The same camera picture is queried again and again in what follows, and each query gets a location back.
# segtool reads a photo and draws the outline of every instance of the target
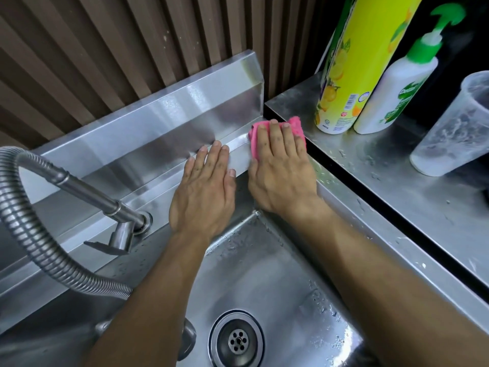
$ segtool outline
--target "drain strainer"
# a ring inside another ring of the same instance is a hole
[[[260,327],[243,311],[221,316],[209,336],[209,354],[216,367],[257,367],[263,349]]]

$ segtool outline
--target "pink cloth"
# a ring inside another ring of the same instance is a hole
[[[302,131],[302,126],[301,126],[301,119],[297,116],[292,117],[289,121],[287,121],[290,124],[290,128],[292,129],[292,134],[298,135],[301,137],[301,139],[304,141],[304,146],[306,146],[306,138],[304,136],[304,132]],[[279,122],[280,128],[284,125],[285,122]],[[255,123],[252,127],[251,130],[248,133],[248,137],[251,141],[251,155],[253,156],[254,159],[258,160],[258,149],[257,149],[257,143],[258,143],[258,126],[264,124],[266,126],[266,129],[268,130],[268,134],[270,134],[270,121],[260,121]]]

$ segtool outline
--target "hand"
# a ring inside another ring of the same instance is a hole
[[[266,211],[279,214],[291,222],[309,209],[317,196],[316,173],[310,164],[300,137],[294,138],[290,125],[280,129],[277,120],[258,127],[258,155],[248,170],[248,188]]]
[[[190,231],[211,240],[226,228],[236,192],[236,171],[227,171],[228,159],[229,147],[221,147],[220,141],[214,142],[209,154],[204,146],[195,159],[188,159],[170,206],[174,233]]]

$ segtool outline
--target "countertop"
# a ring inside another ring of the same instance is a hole
[[[352,175],[427,239],[489,287],[489,205],[483,190],[489,170],[477,161],[432,178],[417,172],[409,154],[425,133],[401,116],[370,135],[353,128],[328,135],[314,124],[319,75],[266,102],[284,120],[299,116],[304,134],[335,164]]]

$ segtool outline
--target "wooden slat wall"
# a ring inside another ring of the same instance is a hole
[[[315,70],[344,0],[1,0],[0,145],[33,149],[253,49],[266,99]]]

